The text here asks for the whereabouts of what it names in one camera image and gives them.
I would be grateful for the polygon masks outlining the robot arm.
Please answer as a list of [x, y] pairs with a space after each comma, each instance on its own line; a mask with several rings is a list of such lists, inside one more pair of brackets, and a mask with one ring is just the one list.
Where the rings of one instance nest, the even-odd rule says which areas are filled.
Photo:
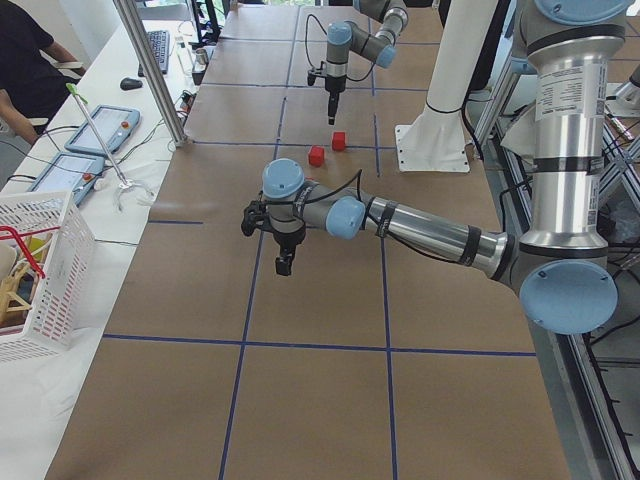
[[[480, 124], [464, 116], [472, 77], [500, 1], [451, 1], [424, 111], [396, 127], [400, 170], [463, 172], [462, 120], [480, 146]], [[607, 64], [625, 41], [626, 10], [634, 1], [517, 1], [511, 67], [536, 74], [532, 108], [533, 171], [498, 194], [500, 233], [458, 224], [365, 193], [361, 170], [330, 190], [307, 179], [288, 158], [262, 173], [262, 190], [243, 212], [241, 229], [269, 232], [280, 247], [276, 273], [290, 275], [306, 227], [353, 239], [360, 231], [389, 237], [432, 260], [475, 268], [509, 287], [526, 317], [558, 334], [591, 332], [606, 323], [618, 304], [607, 271], [608, 243], [597, 232], [599, 181], [604, 169], [603, 128]], [[404, 1], [353, 1], [355, 10], [381, 24], [374, 34], [352, 21], [329, 24], [325, 60], [308, 72], [308, 85], [325, 80], [328, 121], [334, 124], [345, 91], [351, 52], [388, 68], [406, 29]], [[519, 238], [506, 232], [504, 197], [532, 188], [529, 228]]]
[[354, 1], [359, 13], [380, 23], [374, 34], [352, 21], [331, 23], [327, 29], [326, 59], [321, 65], [325, 90], [329, 93], [328, 123], [335, 124], [339, 97], [345, 91], [349, 54], [351, 52], [373, 65], [388, 68], [396, 55], [395, 44], [408, 25], [408, 10], [404, 1]]

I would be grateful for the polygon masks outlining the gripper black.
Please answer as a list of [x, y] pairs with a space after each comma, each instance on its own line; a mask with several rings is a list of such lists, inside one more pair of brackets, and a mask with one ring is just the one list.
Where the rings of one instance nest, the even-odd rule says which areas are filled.
[[291, 262], [295, 259], [297, 246], [300, 245], [306, 237], [306, 228], [300, 227], [293, 232], [274, 230], [272, 235], [279, 245], [279, 256], [275, 259], [276, 274], [290, 276]]
[[326, 77], [326, 90], [330, 94], [327, 103], [327, 121], [329, 125], [335, 122], [339, 105], [339, 95], [346, 89], [346, 77]]

